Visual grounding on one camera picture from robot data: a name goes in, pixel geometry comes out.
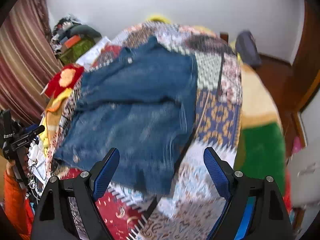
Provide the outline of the person's left hand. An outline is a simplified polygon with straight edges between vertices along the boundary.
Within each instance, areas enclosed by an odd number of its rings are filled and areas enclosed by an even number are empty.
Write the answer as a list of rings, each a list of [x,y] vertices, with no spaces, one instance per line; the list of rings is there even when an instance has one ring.
[[[20,148],[18,150],[19,156],[22,158],[19,160],[19,163],[23,169],[24,174],[28,173],[28,149],[27,148]],[[15,160],[8,160],[7,161],[7,166],[6,166],[6,173],[9,177],[15,178],[15,179],[21,179],[21,175],[19,174],[18,171],[18,166],[16,164]]]

